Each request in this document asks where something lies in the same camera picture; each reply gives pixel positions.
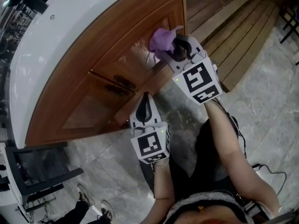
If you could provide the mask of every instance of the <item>forearm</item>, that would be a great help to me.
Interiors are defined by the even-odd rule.
[[[279,207],[276,193],[245,159],[227,115],[214,101],[206,102],[205,107],[217,153],[238,193],[247,199],[262,202],[276,215]]]
[[[204,105],[210,120],[215,147],[221,161],[225,162],[233,152],[241,152],[238,137],[227,115],[217,103],[208,101]]]
[[[155,165],[155,203],[141,224],[159,223],[175,203],[174,188],[168,159],[158,161]]]
[[[174,203],[174,188],[170,173],[169,159],[155,164],[155,199],[169,199]]]

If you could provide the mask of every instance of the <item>wooden deck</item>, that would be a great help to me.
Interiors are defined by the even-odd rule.
[[[216,62],[224,90],[245,75],[278,12],[272,0],[187,0],[188,32]]]

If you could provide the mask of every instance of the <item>sneaker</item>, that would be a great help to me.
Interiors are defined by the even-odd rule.
[[[79,200],[84,201],[88,204],[89,207],[94,206],[94,201],[88,195],[86,189],[81,185],[77,185],[77,190],[79,192]]]
[[[103,216],[109,218],[110,221],[115,219],[115,215],[114,215],[111,205],[105,200],[102,200],[102,202],[101,202],[101,211],[102,211]]]

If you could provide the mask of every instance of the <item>black cable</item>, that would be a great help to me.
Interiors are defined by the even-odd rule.
[[[285,175],[284,183],[282,184],[282,186],[281,186],[280,190],[278,191],[277,195],[280,194],[282,188],[284,187],[284,184],[285,184],[285,181],[286,181],[288,175],[286,174],[286,172],[271,172],[271,170],[269,169],[268,165],[266,165],[266,164],[259,164],[258,163],[256,165],[254,165],[252,168],[259,167],[259,169],[257,170],[257,171],[259,171],[261,169],[261,167],[263,167],[263,166],[265,166],[271,174],[284,174]]]
[[[239,131],[239,135],[243,138],[243,141],[244,141],[244,156],[245,156],[245,159],[247,159],[246,141],[245,141],[245,138],[244,138],[243,134],[240,131]]]

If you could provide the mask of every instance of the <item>marble floor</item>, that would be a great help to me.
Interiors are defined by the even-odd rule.
[[[281,213],[299,206],[299,38],[293,34],[282,45],[288,32],[279,18],[251,69],[237,87],[221,100],[236,117],[246,139],[251,164],[267,164],[272,171],[285,171],[286,183],[279,194]],[[188,174],[195,167],[193,148],[201,125],[206,121],[204,107],[196,106],[181,90],[169,82],[155,101],[170,125],[171,153]],[[153,198],[130,143],[129,130],[74,140],[65,149],[70,167],[84,173],[65,182],[49,210],[54,219],[74,208],[78,200],[77,183],[83,184],[96,205],[108,200],[114,208],[114,224],[137,224],[147,215]],[[259,174],[278,191],[284,176]],[[89,210],[82,223],[96,219]]]

